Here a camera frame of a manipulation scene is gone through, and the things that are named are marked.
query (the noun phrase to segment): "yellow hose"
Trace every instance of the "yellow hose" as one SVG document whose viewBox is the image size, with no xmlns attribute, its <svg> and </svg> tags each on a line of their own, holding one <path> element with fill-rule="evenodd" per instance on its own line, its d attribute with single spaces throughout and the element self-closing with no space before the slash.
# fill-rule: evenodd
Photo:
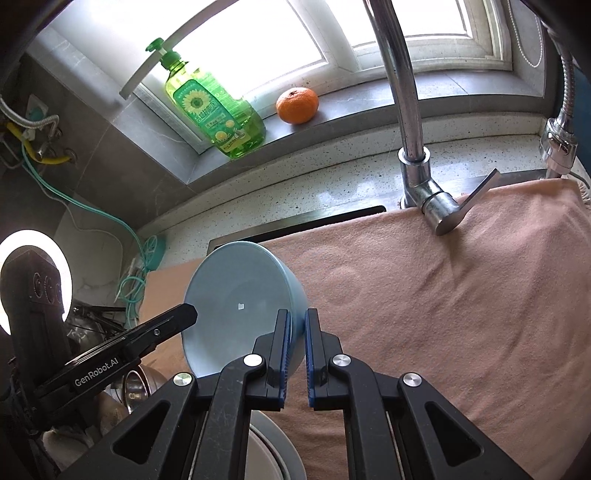
<svg viewBox="0 0 591 480">
<path fill-rule="evenodd" d="M 27 150 L 27 153 L 29 154 L 29 157 L 31 157 L 33 160 L 35 160 L 38 163 L 43 163 L 45 165 L 59 165 L 60 163 L 65 163 L 65 162 L 71 160 L 71 158 L 68 156 L 57 157 L 57 158 L 44 157 L 39 160 L 39 155 L 37 155 L 37 152 L 35 152 L 35 150 L 33 150 L 33 147 L 31 146 L 31 143 L 29 142 L 29 140 L 22 137 L 21 131 L 17 128 L 17 126 L 15 124 L 13 124 L 12 122 L 8 122 L 6 124 L 6 128 L 8 129 L 8 131 L 12 135 L 14 135 L 16 138 L 18 138 L 18 140 L 23 144 L 23 146 L 25 147 L 25 150 Z"/>
</svg>

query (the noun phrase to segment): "metal hose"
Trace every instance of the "metal hose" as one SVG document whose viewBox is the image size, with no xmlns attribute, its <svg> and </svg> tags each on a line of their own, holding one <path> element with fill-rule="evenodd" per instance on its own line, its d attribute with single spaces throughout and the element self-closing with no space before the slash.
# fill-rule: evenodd
<svg viewBox="0 0 591 480">
<path fill-rule="evenodd" d="M 567 132 L 572 133 L 573 109 L 574 109 L 574 65 L 573 56 L 569 50 L 560 42 L 556 33 L 548 28 L 548 34 L 556 46 L 556 50 L 562 61 L 562 70 L 564 74 L 564 96 L 560 113 L 556 122 Z"/>
<path fill-rule="evenodd" d="M 35 128 L 35 129 L 40 129 L 43 128 L 46 125 L 51 124 L 51 130 L 49 132 L 49 138 L 52 138 L 53 135 L 56 133 L 56 129 L 57 129 L 57 124 L 60 121 L 60 117 L 58 115 L 50 115 L 46 118 L 44 118 L 43 120 L 39 120 L 39 121 L 32 121 L 32 120 L 27 120 L 26 118 L 21 117 L 19 114 L 17 114 L 16 112 L 14 112 L 4 101 L 4 99 L 2 98 L 2 95 L 0 95 L 0 111 L 6 115 L 8 117 L 8 119 L 14 123 L 16 123 L 17 125 L 19 125 L 20 127 L 23 128 Z"/>
</svg>

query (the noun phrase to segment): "window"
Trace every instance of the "window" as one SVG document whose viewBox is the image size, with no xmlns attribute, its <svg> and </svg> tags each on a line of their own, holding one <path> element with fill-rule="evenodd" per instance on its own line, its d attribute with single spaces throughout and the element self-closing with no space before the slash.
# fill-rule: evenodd
<svg viewBox="0 0 591 480">
<path fill-rule="evenodd" d="M 210 1 L 74 0 L 52 27 L 123 85 L 147 58 L 153 39 L 167 38 Z M 500 0 L 392 1 L 415 72 L 511 69 Z M 244 95 L 263 117 L 275 112 L 277 97 L 292 86 L 322 95 L 385 77 L 363 0 L 239 0 L 175 51 L 189 66 L 213 72 L 233 96 Z M 198 135 L 166 97 L 167 73 L 154 68 L 139 95 L 169 123 L 178 115 Z"/>
</svg>

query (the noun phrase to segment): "gray wall tile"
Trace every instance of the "gray wall tile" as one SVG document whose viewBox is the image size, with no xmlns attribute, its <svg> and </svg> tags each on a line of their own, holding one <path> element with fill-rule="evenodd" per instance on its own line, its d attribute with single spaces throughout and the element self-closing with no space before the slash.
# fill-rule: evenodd
<svg viewBox="0 0 591 480">
<path fill-rule="evenodd" d="M 194 195 L 114 127 L 100 141 L 77 193 L 133 228 Z"/>
<path fill-rule="evenodd" d="M 75 162 L 48 166 L 44 178 L 54 187 L 73 193 L 88 162 L 105 134 L 109 123 L 62 86 L 51 74 L 28 56 L 22 58 L 20 100 L 23 104 L 33 93 L 60 116 L 62 138 L 56 142 L 58 154 L 69 147 L 77 155 Z"/>
<path fill-rule="evenodd" d="M 18 230 L 38 230 L 53 236 L 66 208 L 48 199 L 23 168 L 0 178 L 0 242 Z"/>
<path fill-rule="evenodd" d="M 540 58 L 540 36 L 538 34 L 538 28 L 536 25 L 535 14 L 527 8 L 519 0 L 507 0 L 511 2 L 513 7 L 513 15 L 515 25 L 517 26 L 519 39 L 521 40 L 521 47 L 527 56 L 528 60 L 534 65 Z M 524 79 L 539 95 L 544 94 L 544 81 L 545 81 L 545 64 L 547 59 L 542 56 L 540 65 L 537 68 L 533 68 L 529 65 L 522 54 L 519 52 L 517 44 L 517 37 L 515 30 L 511 26 L 511 18 L 505 5 L 505 19 L 507 26 L 509 27 L 509 34 L 511 36 L 511 56 L 513 60 L 513 71 L 522 79 Z M 543 37 L 547 37 L 545 34 L 545 28 L 541 28 Z M 556 51 L 551 42 L 546 42 L 545 45 L 546 54 L 550 53 L 552 56 L 556 56 Z"/>
<path fill-rule="evenodd" d="M 150 157 L 157 158 L 172 175 L 186 181 L 199 155 L 141 100 L 133 99 L 113 125 L 131 141 L 141 145 Z"/>
<path fill-rule="evenodd" d="M 119 96 L 119 86 L 52 28 L 43 30 L 27 53 L 68 90 L 106 120 L 115 119 L 129 104 Z"/>
</svg>

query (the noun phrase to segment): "countertop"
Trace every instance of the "countertop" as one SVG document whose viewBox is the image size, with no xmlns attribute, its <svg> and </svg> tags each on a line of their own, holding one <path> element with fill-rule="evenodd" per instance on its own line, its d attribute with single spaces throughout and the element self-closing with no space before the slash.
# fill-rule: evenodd
<svg viewBox="0 0 591 480">
<path fill-rule="evenodd" d="M 538 135 L 503 135 L 430 144 L 433 178 L 445 182 L 486 175 L 493 168 L 502 173 L 544 168 L 538 152 L 539 139 Z M 578 160 L 574 171 L 589 180 Z M 284 180 L 166 229 L 167 249 L 161 268 L 205 256 L 213 238 L 401 188 L 394 148 Z"/>
</svg>

